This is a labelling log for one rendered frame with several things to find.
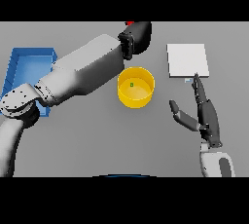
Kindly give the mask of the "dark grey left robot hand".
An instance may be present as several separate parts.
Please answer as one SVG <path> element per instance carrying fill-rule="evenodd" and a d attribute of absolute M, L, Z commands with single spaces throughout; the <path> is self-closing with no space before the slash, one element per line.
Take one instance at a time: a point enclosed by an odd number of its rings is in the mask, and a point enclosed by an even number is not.
<path fill-rule="evenodd" d="M 118 35 L 121 41 L 123 58 L 131 60 L 133 55 L 145 52 L 151 42 L 152 23 L 150 21 L 135 21 L 126 26 L 126 29 Z"/>

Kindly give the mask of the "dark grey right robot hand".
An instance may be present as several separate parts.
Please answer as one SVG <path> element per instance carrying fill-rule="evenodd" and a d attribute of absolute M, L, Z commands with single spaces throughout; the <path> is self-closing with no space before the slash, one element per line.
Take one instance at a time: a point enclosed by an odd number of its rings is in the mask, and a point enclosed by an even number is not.
<path fill-rule="evenodd" d="M 182 111 L 174 100 L 169 101 L 173 119 L 190 131 L 198 131 L 202 139 L 206 140 L 211 148 L 223 146 L 220 138 L 218 115 L 210 99 L 206 97 L 204 86 L 196 73 L 192 82 L 194 89 L 197 118 Z"/>

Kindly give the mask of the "yellow bowl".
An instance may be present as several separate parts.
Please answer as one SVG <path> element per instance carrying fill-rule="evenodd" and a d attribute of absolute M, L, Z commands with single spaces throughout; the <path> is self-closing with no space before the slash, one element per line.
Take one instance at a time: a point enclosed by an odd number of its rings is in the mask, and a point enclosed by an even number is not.
<path fill-rule="evenodd" d="M 117 79 L 117 95 L 124 106 L 140 109 L 151 101 L 155 85 L 155 78 L 149 70 L 139 66 L 129 67 Z"/>

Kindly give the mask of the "pale square metallic scale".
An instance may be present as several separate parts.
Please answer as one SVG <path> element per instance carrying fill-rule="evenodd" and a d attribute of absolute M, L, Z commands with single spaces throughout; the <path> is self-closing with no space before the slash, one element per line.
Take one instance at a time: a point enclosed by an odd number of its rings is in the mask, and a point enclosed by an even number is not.
<path fill-rule="evenodd" d="M 206 51 L 203 44 L 167 44 L 168 72 L 170 78 L 192 79 L 209 77 Z"/>

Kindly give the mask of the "blue tray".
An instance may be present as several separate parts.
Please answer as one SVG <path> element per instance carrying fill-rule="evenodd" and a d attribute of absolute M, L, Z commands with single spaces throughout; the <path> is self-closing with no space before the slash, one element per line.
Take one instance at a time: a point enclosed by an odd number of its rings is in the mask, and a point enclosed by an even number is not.
<path fill-rule="evenodd" d="M 56 59 L 54 48 L 12 48 L 0 100 L 21 84 L 34 86 L 53 70 Z"/>

